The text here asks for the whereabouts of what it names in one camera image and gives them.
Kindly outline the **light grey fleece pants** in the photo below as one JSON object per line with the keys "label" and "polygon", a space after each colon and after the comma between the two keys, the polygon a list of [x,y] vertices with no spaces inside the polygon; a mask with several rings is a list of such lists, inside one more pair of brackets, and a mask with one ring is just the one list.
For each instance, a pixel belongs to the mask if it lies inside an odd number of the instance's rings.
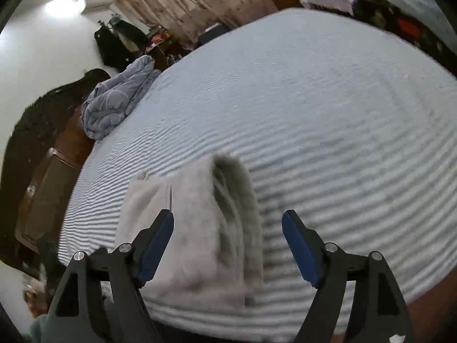
{"label": "light grey fleece pants", "polygon": [[228,154],[204,156],[164,177],[129,182],[115,245],[131,242],[163,209],[174,230],[143,299],[198,310],[243,309],[263,282],[262,218],[249,172]]}

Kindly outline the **dark wooden headboard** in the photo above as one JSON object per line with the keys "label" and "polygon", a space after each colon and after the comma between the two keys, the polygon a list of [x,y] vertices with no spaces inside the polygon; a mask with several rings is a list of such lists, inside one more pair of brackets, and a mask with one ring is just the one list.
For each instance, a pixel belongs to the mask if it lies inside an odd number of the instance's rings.
{"label": "dark wooden headboard", "polygon": [[80,80],[48,91],[27,106],[9,137],[1,168],[1,261],[25,272],[36,257],[15,238],[18,209],[33,173],[63,132],[78,106],[96,84],[110,78],[100,69],[88,71]]}

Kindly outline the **grey white striped bed sheet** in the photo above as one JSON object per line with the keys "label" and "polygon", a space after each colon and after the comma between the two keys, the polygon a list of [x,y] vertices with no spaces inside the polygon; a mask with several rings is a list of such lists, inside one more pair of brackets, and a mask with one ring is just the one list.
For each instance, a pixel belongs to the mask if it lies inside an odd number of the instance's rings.
{"label": "grey white striped bed sheet", "polygon": [[149,301],[157,320],[247,342],[288,342],[314,290],[281,230],[295,210],[348,252],[386,257],[413,301],[456,268],[456,78],[393,34],[288,9],[226,33],[160,74],[87,158],[59,258],[112,248],[136,174],[162,176],[214,152],[252,177],[264,283],[240,310]]}

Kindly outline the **folded grey blue quilt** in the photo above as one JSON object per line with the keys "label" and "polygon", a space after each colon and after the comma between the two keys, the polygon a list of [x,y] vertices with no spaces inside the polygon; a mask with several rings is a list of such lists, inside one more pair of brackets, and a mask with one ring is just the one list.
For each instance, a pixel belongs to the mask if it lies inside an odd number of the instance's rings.
{"label": "folded grey blue quilt", "polygon": [[102,140],[133,112],[160,70],[143,55],[114,77],[98,83],[81,106],[81,123],[92,140]]}

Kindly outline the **white wall air conditioner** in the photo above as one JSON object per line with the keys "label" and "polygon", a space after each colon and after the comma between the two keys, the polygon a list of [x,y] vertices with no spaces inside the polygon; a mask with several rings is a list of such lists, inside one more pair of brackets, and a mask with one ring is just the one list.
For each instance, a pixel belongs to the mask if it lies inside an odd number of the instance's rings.
{"label": "white wall air conditioner", "polygon": [[109,9],[114,0],[77,0],[77,6],[83,13]]}

